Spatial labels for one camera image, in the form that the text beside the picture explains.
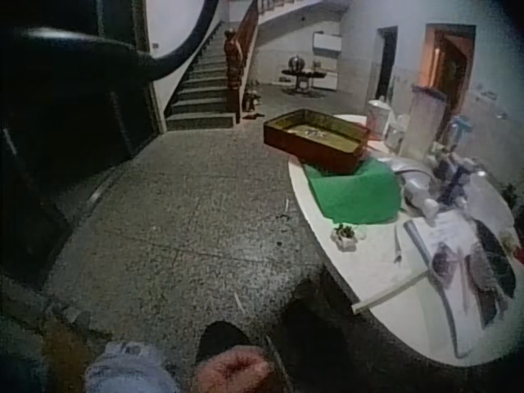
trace white table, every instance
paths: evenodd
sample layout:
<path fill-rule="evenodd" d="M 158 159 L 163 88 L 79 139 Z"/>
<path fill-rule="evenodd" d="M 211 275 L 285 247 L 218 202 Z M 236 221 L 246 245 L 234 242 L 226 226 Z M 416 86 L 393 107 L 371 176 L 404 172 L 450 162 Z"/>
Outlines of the white table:
<path fill-rule="evenodd" d="M 363 116 L 344 118 L 365 122 Z M 371 143 L 378 150 L 384 149 L 381 142 Z M 348 296 L 367 299 L 423 266 L 422 257 L 402 225 L 397 228 L 403 260 L 400 266 L 393 264 L 394 228 L 409 218 L 404 213 L 399 214 L 395 223 L 367 226 L 367 238 L 359 242 L 355 252 L 339 251 L 330 238 L 333 223 L 322 215 L 302 164 L 295 157 L 289 160 L 289 176 L 298 206 L 326 256 L 326 267 Z M 524 267 L 516 260 L 512 265 L 517 287 L 504 320 L 497 317 L 485 329 L 474 350 L 461 359 L 454 352 L 443 301 L 427 278 L 369 311 L 391 334 L 426 358 L 459 367 L 485 364 L 513 351 L 519 343 L 524 344 Z"/>

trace white container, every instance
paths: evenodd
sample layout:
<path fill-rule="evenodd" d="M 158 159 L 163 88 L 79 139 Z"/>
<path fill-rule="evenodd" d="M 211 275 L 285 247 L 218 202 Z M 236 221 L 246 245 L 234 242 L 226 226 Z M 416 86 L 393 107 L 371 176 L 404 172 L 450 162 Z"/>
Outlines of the white container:
<path fill-rule="evenodd" d="M 387 121 L 389 119 L 391 107 L 384 101 L 372 100 L 366 105 L 366 127 L 371 129 L 375 137 L 383 138 L 386 133 Z"/>
<path fill-rule="evenodd" d="M 399 155 L 423 161 L 435 141 L 446 108 L 446 96 L 432 88 L 413 87 L 413 104 L 408 130 Z"/>

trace stair railing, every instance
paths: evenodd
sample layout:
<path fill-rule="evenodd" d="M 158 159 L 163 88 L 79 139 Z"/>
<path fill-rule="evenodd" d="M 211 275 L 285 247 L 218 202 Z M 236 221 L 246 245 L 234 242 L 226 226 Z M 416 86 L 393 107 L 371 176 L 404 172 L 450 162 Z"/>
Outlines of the stair railing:
<path fill-rule="evenodd" d="M 240 122 L 241 103 L 240 90 L 247 56 L 253 43 L 253 35 L 259 23 L 258 0 L 252 0 L 251 5 L 240 22 L 238 30 L 233 28 L 225 32 L 224 52 L 228 65 L 228 111 L 235 114 L 237 123 Z"/>

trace white cabinet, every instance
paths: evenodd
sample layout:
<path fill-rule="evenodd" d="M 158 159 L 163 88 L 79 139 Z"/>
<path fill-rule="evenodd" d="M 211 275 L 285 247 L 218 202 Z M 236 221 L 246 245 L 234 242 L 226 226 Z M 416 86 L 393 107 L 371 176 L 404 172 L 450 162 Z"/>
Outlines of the white cabinet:
<path fill-rule="evenodd" d="M 321 70 L 326 73 L 325 78 L 313 79 L 314 88 L 325 88 L 327 90 L 337 90 L 338 73 L 336 71 Z"/>
<path fill-rule="evenodd" d="M 342 49 L 342 38 L 338 35 L 314 33 L 313 48 L 324 51 L 340 52 Z"/>

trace terrazzo floor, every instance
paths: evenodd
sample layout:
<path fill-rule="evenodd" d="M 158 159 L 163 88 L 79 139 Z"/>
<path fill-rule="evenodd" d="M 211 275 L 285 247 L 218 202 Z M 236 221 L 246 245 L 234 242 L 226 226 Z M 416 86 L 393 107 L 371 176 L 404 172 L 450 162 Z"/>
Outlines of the terrazzo floor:
<path fill-rule="evenodd" d="M 94 328 L 158 345 L 186 383 L 207 324 L 228 320 L 260 342 L 296 285 L 322 267 L 287 156 L 263 144 L 262 124 L 302 107 L 357 112 L 344 93 L 258 90 L 265 117 L 166 133 L 146 147 L 77 228 L 46 284 L 90 311 Z"/>

